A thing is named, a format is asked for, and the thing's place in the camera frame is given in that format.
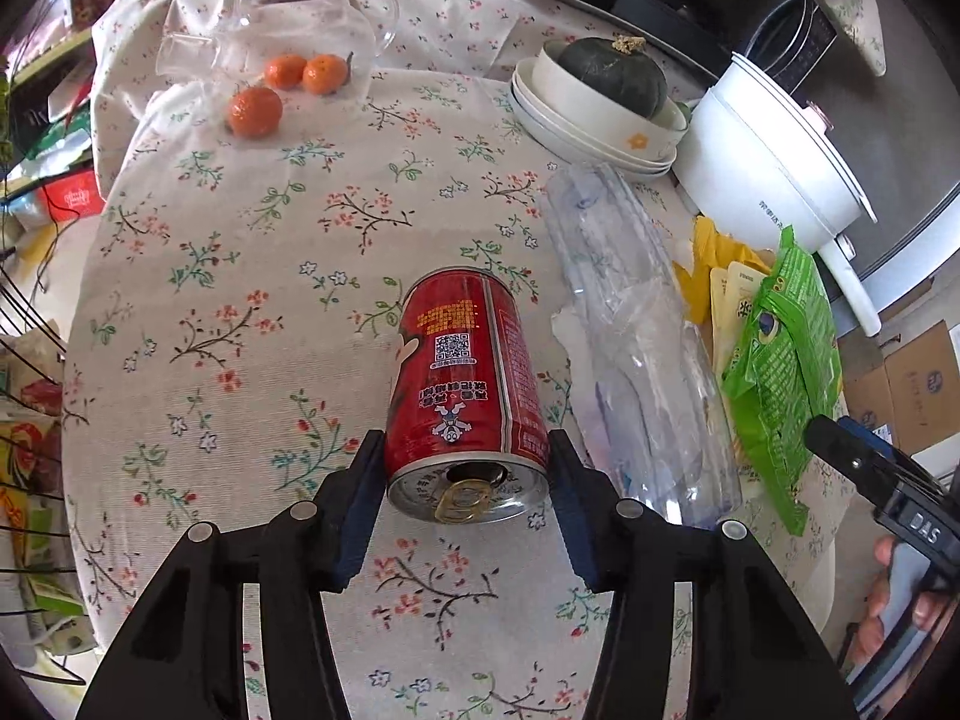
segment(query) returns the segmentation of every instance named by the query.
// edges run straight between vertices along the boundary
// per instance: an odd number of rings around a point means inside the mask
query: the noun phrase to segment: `hand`
[[[853,637],[850,657],[857,665],[865,664],[875,656],[877,651],[880,650],[880,645],[883,644],[884,630],[883,623],[880,621],[880,613],[890,603],[890,581],[887,580],[886,569],[890,567],[895,544],[894,536],[882,536],[877,538],[877,543],[874,544],[874,557],[884,566],[884,570],[875,579],[874,585],[871,587],[870,595],[867,596],[866,616]],[[936,627],[920,654],[913,659],[912,664],[904,670],[904,673],[896,679],[880,699],[878,705],[883,713],[889,712],[894,704],[904,697],[906,688],[923,668],[923,664],[929,658],[933,646],[942,637],[956,607],[957,600],[954,599],[951,602],[949,596],[932,592],[920,594],[913,608],[913,624],[921,631],[930,631],[934,629],[934,626]]]

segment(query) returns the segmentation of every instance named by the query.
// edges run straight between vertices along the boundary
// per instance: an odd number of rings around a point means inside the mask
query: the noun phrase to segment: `white electric pot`
[[[880,316],[842,232],[862,213],[877,217],[826,130],[816,108],[800,109],[760,68],[733,55],[694,110],[673,170],[717,229],[750,247],[776,250],[792,224],[798,245],[820,255],[864,332],[875,336]]]

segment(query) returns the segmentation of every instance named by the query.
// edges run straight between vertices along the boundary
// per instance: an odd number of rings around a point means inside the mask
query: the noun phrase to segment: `orange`
[[[332,95],[347,83],[350,66],[333,53],[321,53],[306,63],[304,89],[313,95]]]
[[[263,81],[272,89],[293,89],[304,77],[306,59],[295,53],[275,56],[263,69]]]
[[[272,89],[254,86],[230,98],[227,126],[241,138],[265,138],[277,132],[282,116],[280,95]]]

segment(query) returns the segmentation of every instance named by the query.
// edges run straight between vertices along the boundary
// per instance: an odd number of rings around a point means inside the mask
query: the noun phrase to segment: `red can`
[[[424,276],[400,318],[384,459],[417,519],[495,522],[546,495],[546,429],[510,290],[486,271]]]

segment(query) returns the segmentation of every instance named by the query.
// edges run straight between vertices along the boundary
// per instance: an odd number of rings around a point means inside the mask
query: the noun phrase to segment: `qr code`
[[[434,347],[434,362],[430,367],[447,367],[448,365],[472,365],[476,362],[470,357],[469,333],[450,333],[437,336]]]

